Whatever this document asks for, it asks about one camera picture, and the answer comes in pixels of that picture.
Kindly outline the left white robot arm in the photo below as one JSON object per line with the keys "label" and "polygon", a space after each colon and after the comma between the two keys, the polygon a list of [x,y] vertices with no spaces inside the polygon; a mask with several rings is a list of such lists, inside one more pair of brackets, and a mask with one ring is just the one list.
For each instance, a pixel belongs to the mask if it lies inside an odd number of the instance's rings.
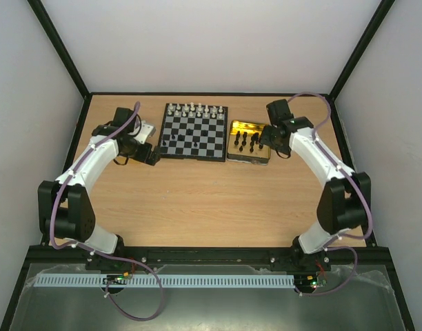
{"label": "left white robot arm", "polygon": [[55,249],[65,245],[82,247],[90,254],[113,256],[123,239],[96,222],[90,192],[109,163],[118,157],[149,166],[161,158],[159,149],[148,142],[155,127],[141,120],[133,109],[117,108],[113,120],[97,126],[87,147],[77,160],[54,181],[43,181],[38,188],[39,227]]}

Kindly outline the gold tin with black pieces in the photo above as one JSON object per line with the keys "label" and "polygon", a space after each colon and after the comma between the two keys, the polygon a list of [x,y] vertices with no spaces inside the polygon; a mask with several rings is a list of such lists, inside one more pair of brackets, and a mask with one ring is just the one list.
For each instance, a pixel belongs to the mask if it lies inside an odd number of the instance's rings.
{"label": "gold tin with black pieces", "polygon": [[264,127],[264,123],[232,121],[229,129],[226,159],[266,166],[271,157],[271,149],[260,144],[260,135]]}

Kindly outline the black silver chess board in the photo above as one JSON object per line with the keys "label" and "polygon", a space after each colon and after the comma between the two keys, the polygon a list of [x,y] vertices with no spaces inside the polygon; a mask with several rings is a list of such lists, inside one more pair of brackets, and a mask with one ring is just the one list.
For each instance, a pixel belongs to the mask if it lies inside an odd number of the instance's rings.
{"label": "black silver chess board", "polygon": [[[165,105],[159,144],[161,156],[169,159],[196,159],[224,162],[228,138],[228,107],[202,103],[171,103],[172,114]],[[187,135],[187,129],[193,134]],[[201,131],[207,130],[206,137]]]}

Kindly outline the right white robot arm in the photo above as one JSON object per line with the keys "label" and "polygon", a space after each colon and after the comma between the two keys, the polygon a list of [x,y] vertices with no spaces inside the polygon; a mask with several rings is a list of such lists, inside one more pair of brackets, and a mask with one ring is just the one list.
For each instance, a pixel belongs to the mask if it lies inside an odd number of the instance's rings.
{"label": "right white robot arm", "polygon": [[347,237],[357,227],[365,227],[360,238],[372,233],[373,218],[370,209],[371,180],[342,162],[322,142],[307,117],[294,116],[285,99],[266,106],[270,124],[259,138],[280,157],[298,154],[319,180],[323,191],[316,209],[316,221],[303,234],[295,237],[291,246],[292,265],[299,270],[308,269],[315,255],[331,243]]}

